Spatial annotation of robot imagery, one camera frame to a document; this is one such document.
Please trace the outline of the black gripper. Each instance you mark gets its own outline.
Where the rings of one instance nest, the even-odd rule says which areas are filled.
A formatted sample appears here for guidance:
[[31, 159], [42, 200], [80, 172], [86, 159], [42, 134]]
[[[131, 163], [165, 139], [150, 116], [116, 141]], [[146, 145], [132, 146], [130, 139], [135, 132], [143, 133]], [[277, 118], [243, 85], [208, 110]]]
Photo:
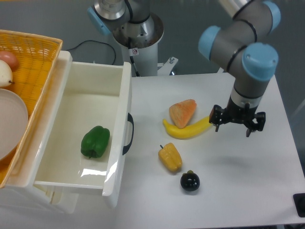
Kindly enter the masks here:
[[263, 131], [265, 125], [266, 113], [258, 112], [255, 114], [257, 108], [258, 106], [251, 108], [250, 105], [240, 107], [232, 99], [229, 99], [226, 108], [216, 104], [213, 106], [209, 115], [209, 123], [215, 127], [215, 132], [218, 132], [222, 124], [244, 124], [247, 127], [246, 137], [249, 137], [255, 131]]

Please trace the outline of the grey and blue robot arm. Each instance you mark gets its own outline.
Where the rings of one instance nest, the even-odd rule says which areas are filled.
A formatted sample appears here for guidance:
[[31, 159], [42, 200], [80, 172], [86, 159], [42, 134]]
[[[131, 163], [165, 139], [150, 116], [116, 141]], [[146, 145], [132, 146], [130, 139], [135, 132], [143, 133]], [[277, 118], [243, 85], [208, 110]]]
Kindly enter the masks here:
[[[214, 105], [209, 122], [215, 127], [243, 124], [249, 135], [264, 128], [266, 115], [257, 108], [278, 64], [277, 51], [261, 43], [261, 38], [278, 26], [281, 12], [266, 0], [223, 0], [220, 4], [233, 23], [224, 30], [208, 27], [200, 36], [198, 50], [235, 82], [226, 108]], [[119, 43], [135, 76], [161, 72], [157, 64], [163, 22], [151, 12], [148, 0], [98, 0], [87, 13], [101, 34], [111, 34]]]

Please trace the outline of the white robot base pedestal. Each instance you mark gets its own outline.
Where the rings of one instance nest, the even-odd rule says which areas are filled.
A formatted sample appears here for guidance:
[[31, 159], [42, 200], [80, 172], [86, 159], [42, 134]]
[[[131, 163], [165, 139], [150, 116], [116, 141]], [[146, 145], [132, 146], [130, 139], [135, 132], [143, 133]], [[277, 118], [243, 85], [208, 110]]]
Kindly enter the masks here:
[[154, 13], [142, 23], [127, 22], [113, 31], [125, 62], [132, 65], [132, 76], [156, 76], [158, 43], [163, 38], [162, 20]]

